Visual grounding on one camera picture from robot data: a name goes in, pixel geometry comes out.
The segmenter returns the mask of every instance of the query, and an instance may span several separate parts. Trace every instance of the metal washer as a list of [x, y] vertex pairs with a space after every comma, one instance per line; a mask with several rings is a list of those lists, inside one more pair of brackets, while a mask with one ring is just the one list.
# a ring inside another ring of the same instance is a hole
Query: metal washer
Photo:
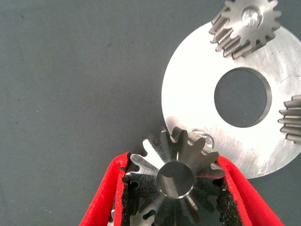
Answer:
[[[162, 86], [162, 111], [168, 131], [175, 126], [210, 134], [215, 150], [234, 162], [247, 178], [272, 173], [292, 161], [301, 145], [280, 132], [279, 113], [285, 101], [301, 93], [301, 42], [287, 29], [265, 47], [239, 59], [224, 58], [211, 44], [211, 23], [191, 33], [174, 52]], [[218, 114], [215, 87], [227, 72], [255, 72], [267, 90], [267, 107], [248, 128], [229, 125]]]

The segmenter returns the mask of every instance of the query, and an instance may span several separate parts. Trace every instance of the machined metal part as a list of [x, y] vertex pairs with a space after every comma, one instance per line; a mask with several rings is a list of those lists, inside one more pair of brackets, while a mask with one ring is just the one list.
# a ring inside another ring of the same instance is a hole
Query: machined metal part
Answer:
[[277, 4], [276, 0], [226, 0], [210, 29], [212, 43], [218, 43], [216, 51], [224, 50], [225, 57], [236, 59], [265, 46], [281, 26], [275, 20], [281, 16], [274, 10]]
[[[115, 210], [112, 210], [111, 219], [108, 223], [108, 226], [114, 226], [114, 213]], [[150, 216], [147, 219], [143, 219], [143, 216], [140, 213], [137, 213], [136, 215], [130, 217], [130, 226], [152, 226], [154, 220], [154, 216]]]
[[[301, 146], [280, 132], [279, 110], [301, 93], [301, 42], [284, 27], [275, 39], [234, 60], [216, 52], [208, 33], [211, 23], [190, 34], [174, 52], [162, 86], [162, 112], [169, 132], [174, 127], [210, 134], [214, 149], [234, 162], [247, 178], [272, 173], [300, 152]], [[234, 69], [254, 72], [267, 91], [262, 116], [248, 128], [225, 122], [214, 103], [215, 87]]]
[[166, 219], [180, 225], [183, 217], [197, 224], [203, 208], [214, 210], [208, 197], [221, 195], [221, 188], [213, 183], [225, 175], [215, 167], [219, 154], [206, 148], [205, 138], [191, 142], [189, 145], [185, 130], [175, 128], [172, 137], [162, 131], [160, 142], [154, 138], [143, 141], [146, 156], [130, 157], [139, 166], [139, 171], [127, 173], [138, 184], [131, 196], [144, 199], [138, 212], [144, 217], [154, 215], [157, 226]]
[[284, 124], [281, 132], [286, 133], [286, 139], [301, 145], [301, 95], [284, 104], [287, 109], [280, 111], [284, 117], [278, 121]]

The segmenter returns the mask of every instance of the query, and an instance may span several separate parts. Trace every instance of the steel gear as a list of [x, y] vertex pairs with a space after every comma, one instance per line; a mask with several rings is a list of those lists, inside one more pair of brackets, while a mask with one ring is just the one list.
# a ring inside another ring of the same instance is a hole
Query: steel gear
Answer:
[[[108, 222], [107, 226], [114, 226], [114, 213], [115, 210], [112, 210], [110, 221]], [[136, 215], [130, 217], [130, 226], [152, 226], [154, 220], [154, 216], [150, 216], [145, 220], [140, 213], [137, 213]]]
[[224, 50], [225, 57], [236, 59], [265, 46], [281, 26], [275, 20], [281, 16], [274, 10], [277, 4], [276, 0], [226, 0], [210, 30], [212, 43], [218, 43], [216, 51]]
[[144, 198], [139, 213], [144, 218], [155, 215], [157, 226], [165, 220], [180, 225], [183, 217], [200, 223], [202, 208], [214, 211], [208, 197], [221, 195], [221, 188], [213, 183], [224, 176], [214, 163], [219, 154], [205, 148], [204, 138], [189, 145], [187, 131], [179, 128], [173, 130], [172, 137], [162, 131], [160, 141], [145, 139], [143, 148], [147, 155], [131, 155], [132, 162], [139, 166], [139, 171], [127, 173], [130, 181], [138, 184], [131, 195]]
[[284, 124], [281, 132], [286, 133], [286, 139], [301, 145], [301, 95], [292, 97], [285, 106], [287, 109], [280, 111], [284, 118], [278, 121]]

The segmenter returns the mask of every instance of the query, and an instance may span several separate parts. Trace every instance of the center hole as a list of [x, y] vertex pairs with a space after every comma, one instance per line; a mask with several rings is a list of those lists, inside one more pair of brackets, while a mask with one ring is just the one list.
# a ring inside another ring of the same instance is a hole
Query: center hole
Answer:
[[241, 15], [241, 20], [244, 26], [254, 28], [260, 25], [262, 16], [258, 10], [254, 8], [246, 8]]
[[214, 101], [217, 112], [227, 123], [245, 128], [265, 118], [272, 96], [261, 74], [252, 69], [234, 69], [217, 83]]
[[194, 184], [191, 170], [183, 163], [166, 163], [158, 172], [157, 185], [165, 196], [179, 199], [190, 192]]

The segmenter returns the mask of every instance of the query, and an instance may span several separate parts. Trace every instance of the gray fabric background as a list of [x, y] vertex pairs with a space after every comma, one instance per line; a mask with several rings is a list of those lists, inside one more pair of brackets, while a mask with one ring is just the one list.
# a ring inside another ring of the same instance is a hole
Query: gray fabric background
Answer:
[[[1, 0], [0, 225], [78, 225], [114, 156], [159, 133], [167, 63], [222, 4]], [[301, 1], [278, 8], [301, 38]], [[288, 226], [301, 221], [300, 160], [251, 180]]]

